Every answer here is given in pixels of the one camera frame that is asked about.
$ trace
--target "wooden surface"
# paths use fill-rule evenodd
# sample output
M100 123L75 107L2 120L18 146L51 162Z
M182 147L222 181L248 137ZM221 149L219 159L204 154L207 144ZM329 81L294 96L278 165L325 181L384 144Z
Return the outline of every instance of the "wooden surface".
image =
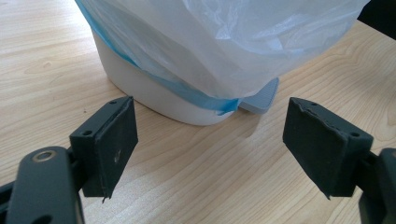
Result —
M357 22L281 78L270 111L197 127L135 104L139 144L111 200L83 199L87 223L359 223L359 190L328 201L282 143L291 96L328 107L396 147L396 42ZM73 1L0 3L0 185L21 158L122 96Z

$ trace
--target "black plastic part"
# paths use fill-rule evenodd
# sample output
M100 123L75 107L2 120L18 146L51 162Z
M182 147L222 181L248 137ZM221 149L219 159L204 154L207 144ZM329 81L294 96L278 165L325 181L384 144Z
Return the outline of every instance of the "black plastic part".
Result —
M362 224L379 224L382 223L386 215L384 203L374 200L367 196L365 192L359 200L359 210L361 213Z
M0 187L0 223L6 222L6 214L8 211L9 200L11 198L13 187L14 182Z
M25 156L13 185L7 223L83 222L66 150L45 147Z
M70 142L88 177L84 196L111 198L137 144L134 100L107 103L70 135Z
M373 137L321 105L290 98L283 141L329 198L352 196L353 173L367 157Z
M384 224L396 223L396 149L385 148L375 167L387 212Z

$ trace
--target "screw hole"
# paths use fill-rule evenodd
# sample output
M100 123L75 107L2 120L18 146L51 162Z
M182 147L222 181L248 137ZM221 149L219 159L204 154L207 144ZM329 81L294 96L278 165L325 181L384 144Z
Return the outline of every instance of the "screw hole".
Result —
M32 224L50 224L51 221L52 221L52 216L44 215L42 217L36 218L35 221L32 222Z
M351 133L350 135L354 136L354 137L359 137L361 136L359 133Z
M90 135L92 133L92 131L85 131L84 133L82 133L82 135L87 136Z
M56 156L56 151L54 150L41 151L33 156L33 161L34 162L49 161L55 156Z

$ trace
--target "plastic bag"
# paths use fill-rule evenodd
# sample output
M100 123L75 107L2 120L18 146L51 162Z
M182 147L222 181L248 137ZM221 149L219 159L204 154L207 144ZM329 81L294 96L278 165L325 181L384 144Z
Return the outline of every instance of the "plastic bag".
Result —
M170 88L217 99L254 95L318 56L367 2L77 0L92 29L122 58Z

